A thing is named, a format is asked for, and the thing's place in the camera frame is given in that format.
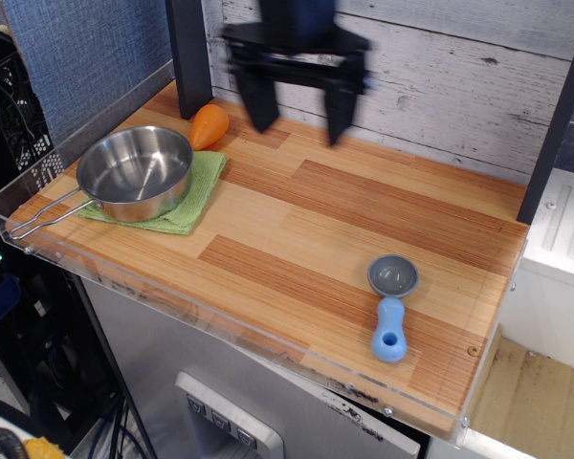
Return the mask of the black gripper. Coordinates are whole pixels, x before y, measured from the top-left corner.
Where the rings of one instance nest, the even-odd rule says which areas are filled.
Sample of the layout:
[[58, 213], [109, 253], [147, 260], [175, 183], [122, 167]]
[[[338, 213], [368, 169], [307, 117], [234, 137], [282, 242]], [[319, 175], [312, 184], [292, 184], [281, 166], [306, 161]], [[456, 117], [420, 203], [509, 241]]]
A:
[[368, 39], [336, 22], [335, 1], [260, 1], [261, 19], [230, 24], [223, 37], [230, 70], [254, 128], [268, 130], [279, 117], [277, 82], [325, 89], [331, 145], [352, 125], [368, 71]]

